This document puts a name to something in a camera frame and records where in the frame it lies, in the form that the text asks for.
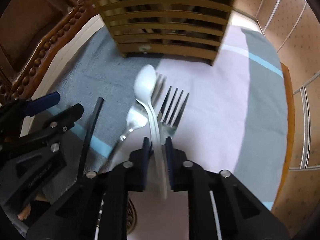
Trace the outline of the person's left hand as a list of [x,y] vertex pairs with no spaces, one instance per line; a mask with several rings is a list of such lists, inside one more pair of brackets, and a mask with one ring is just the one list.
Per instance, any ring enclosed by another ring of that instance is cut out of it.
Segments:
[[23,221],[25,219],[28,218],[28,216],[30,215],[30,212],[31,212],[31,205],[28,204],[18,215],[17,215],[17,218],[20,220],[20,221]]

